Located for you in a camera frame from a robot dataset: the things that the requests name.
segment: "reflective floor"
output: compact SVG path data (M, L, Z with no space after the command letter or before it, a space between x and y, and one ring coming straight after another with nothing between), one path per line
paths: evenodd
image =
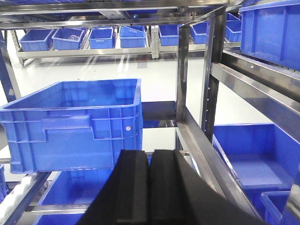
M112 56L84 58L48 58L28 60L25 66L19 63L12 39L8 38L8 51L22 96L51 85L57 81L103 80L122 78L142 79L142 101L170 101L176 98L176 54L150 56ZM203 57L192 54L188 61L187 107L199 121ZM0 104L6 102L0 90ZM265 123L269 120L256 109L220 84L216 124ZM144 129L143 149L174 148L174 128ZM0 157L9 157L8 149L0 151ZM20 175L9 173L6 165L6 180L19 180Z

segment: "blue plastic crate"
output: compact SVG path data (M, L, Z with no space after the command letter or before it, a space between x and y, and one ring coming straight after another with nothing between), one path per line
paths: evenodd
M274 124L220 125L214 135L214 147L230 162L237 182L263 216L261 193L290 190L300 144Z
M90 34L90 48L113 48L114 32L112 28L93 29Z
M226 22L225 37L230 42L238 42L241 40L242 22L233 20Z
M75 225L83 214L54 214L38 216L32 225Z
M58 82L0 108L12 173L113 168L142 148L141 80Z
M38 205L91 203L111 172L111 169L59 172Z
M191 37L195 44L205 44L207 22L202 22L191 27Z
M54 30L30 30L19 41L23 51L48 51Z
M53 46L56 50L76 50L80 48L84 37L84 30L81 29L58 29L52 37ZM78 40L69 40L72 35L79 37Z
M232 15L231 13L227 13L227 18L226 21L232 21L232 20L237 20L239 21L240 19Z
M159 26L160 43L162 46L178 45L179 27L178 25Z
M0 165L0 202L4 200L8 194L8 187L4 177L4 165Z
M263 192L261 201L266 207L264 219L270 225L278 225L290 191Z
M243 13L238 13L239 19L242 20L243 19Z
M276 1L241 8L241 52L300 70L300 2Z
M138 47L146 46L146 32L144 32L145 28L143 26L135 26L135 27L141 27L139 29L141 29L140 31L142 31L143 36L137 37L136 35L138 32L137 33L131 32L131 31L137 31L135 29L128 29L128 27L121 27L120 29L121 48L138 48Z
M120 36L122 38L145 37L144 26L121 27Z

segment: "crate handle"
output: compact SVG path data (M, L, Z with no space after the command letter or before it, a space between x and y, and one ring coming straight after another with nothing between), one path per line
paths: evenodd
M73 129L73 128L90 128L90 116L54 116L42 119L42 128L44 130L54 129Z

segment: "clear plastic bag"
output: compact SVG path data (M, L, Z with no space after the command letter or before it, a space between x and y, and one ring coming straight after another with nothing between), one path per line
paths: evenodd
M79 37L73 34L73 35L68 37L68 40L79 41Z

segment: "shelving unit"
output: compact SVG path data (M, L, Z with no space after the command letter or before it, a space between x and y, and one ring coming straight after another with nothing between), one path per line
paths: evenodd
M258 213L246 198L230 170L211 145L219 82L237 93L241 98L274 121L290 136L300 141L300 79L297 73L276 66L249 59L240 54L238 43L225 43L224 32L226 12L236 10L242 0L157 0L157 1L120 1L86 2L53 5L5 5L0 8L0 17L7 22L0 23L0 30L23 30L30 28L94 27L148 25L148 44L145 48L133 49L88 49L88 41L82 49L75 51L22 52L17 55L21 60L42 57L99 56L118 54L151 54L158 58L160 53L177 52L177 94L176 101L143 102L143 117L148 124L159 120L156 127L176 128L176 149L182 150L193 160L199 175L220 195L238 205L251 215ZM65 19L63 16L48 14L107 12L158 9L158 13L131 15L126 19L110 20L103 17L84 16ZM206 45L190 43L190 25L208 21L210 30ZM158 25L184 24L180 27L178 46L161 47ZM188 52L205 51L204 82L201 98L204 99L201 126L193 119L185 106L187 93ZM3 71L2 85L8 101L20 97L18 86L11 68L2 35L0 35L0 69ZM39 173L35 183L24 194L22 201L6 215L4 224L13 224L24 211L31 214L64 214L84 212L88 205L48 205L29 207L49 173ZM295 180L289 196L283 219L300 219L300 180Z

